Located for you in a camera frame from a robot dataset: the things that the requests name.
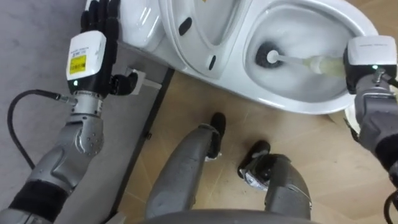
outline black cable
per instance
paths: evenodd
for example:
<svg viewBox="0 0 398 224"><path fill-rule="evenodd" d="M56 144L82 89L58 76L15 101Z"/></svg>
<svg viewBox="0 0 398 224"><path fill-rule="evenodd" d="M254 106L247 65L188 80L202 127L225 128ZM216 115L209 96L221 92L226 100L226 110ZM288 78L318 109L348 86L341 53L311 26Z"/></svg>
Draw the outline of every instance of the black cable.
<svg viewBox="0 0 398 224"><path fill-rule="evenodd" d="M19 100L21 100L23 97L27 95L39 95L39 96L45 96L47 98L51 98L53 100L58 100L60 98L60 94L58 93L52 93L50 91L44 91L44 90L28 90L23 93L20 93L17 95L10 104L10 107L8 108L8 113L7 113L7 126L8 126L8 131L10 133L11 139L14 142L14 144L17 146L17 149L19 152L22 154L26 162L28 163L29 167L31 169L34 169L35 164L33 163L32 159L29 157L29 155L26 153L26 150L22 146L21 142L18 140L18 137L15 133L14 130L14 125L12 123L12 119L14 117L14 109L18 103Z"/></svg>
<svg viewBox="0 0 398 224"><path fill-rule="evenodd" d="M398 192L393 192L392 194L390 194L390 196L388 196L386 202L384 202L383 213L384 213L384 219L386 220L387 224L393 224L390 217L390 205L393 202L393 200L397 198L397 194Z"/></svg>

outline metal joint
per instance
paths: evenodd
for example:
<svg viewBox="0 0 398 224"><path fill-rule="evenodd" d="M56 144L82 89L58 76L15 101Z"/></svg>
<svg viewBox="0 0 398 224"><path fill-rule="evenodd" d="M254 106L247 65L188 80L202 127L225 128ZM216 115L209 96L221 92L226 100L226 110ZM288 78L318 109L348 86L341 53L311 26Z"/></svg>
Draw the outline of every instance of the metal joint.
<svg viewBox="0 0 398 224"><path fill-rule="evenodd" d="M83 125L76 136L77 149L87 156L97 155L104 143L103 120L96 116L72 116L69 123L82 122Z"/></svg>
<svg viewBox="0 0 398 224"><path fill-rule="evenodd" d="M100 94L91 91L76 91L77 104L72 108L72 114L90 114L101 116L103 99Z"/></svg>

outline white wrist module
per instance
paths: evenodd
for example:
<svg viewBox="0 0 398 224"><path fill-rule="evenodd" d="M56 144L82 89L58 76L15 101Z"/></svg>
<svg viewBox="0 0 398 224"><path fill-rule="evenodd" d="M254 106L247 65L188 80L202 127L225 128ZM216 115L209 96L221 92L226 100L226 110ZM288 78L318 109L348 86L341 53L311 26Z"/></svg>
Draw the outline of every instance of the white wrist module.
<svg viewBox="0 0 398 224"><path fill-rule="evenodd" d="M88 77L101 69L106 37L97 30L84 32L70 40L67 80Z"/></svg>

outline yellow label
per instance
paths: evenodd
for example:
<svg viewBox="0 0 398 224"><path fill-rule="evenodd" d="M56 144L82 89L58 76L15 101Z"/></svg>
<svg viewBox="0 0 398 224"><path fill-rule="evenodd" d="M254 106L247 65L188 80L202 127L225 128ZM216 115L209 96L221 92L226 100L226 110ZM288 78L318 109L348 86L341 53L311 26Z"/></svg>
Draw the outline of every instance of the yellow label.
<svg viewBox="0 0 398 224"><path fill-rule="evenodd" d="M70 60L69 74L86 70L86 55L74 57Z"/></svg>

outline black robotic finger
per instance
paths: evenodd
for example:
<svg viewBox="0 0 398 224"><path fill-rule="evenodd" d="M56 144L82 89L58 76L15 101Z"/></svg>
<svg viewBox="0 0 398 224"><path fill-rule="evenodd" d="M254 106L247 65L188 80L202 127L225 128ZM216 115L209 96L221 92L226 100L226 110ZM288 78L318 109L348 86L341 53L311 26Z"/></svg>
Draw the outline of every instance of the black robotic finger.
<svg viewBox="0 0 398 224"><path fill-rule="evenodd" d="M90 6L88 8L88 22L89 22L89 30L96 30L98 25L98 8L99 2L96 0L92 0L90 2Z"/></svg>
<svg viewBox="0 0 398 224"><path fill-rule="evenodd" d="M108 0L99 0L98 5L98 30L103 34L106 32L105 23L108 18Z"/></svg>
<svg viewBox="0 0 398 224"><path fill-rule="evenodd" d="M80 17L80 27L81 27L80 33L88 31L89 24L90 22L88 20L88 11L84 11Z"/></svg>
<svg viewBox="0 0 398 224"><path fill-rule="evenodd" d="M118 18L120 0L110 0L108 4L108 18Z"/></svg>

